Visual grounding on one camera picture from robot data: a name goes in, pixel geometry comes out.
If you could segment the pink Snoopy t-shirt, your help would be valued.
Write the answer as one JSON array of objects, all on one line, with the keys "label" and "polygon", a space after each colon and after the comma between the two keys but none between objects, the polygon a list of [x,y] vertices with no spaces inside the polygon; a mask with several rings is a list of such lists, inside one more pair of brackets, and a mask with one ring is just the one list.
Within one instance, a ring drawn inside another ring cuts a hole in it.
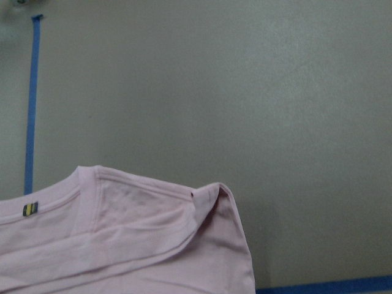
[{"label": "pink Snoopy t-shirt", "polygon": [[2,293],[254,293],[230,189],[112,168],[1,202]]}]

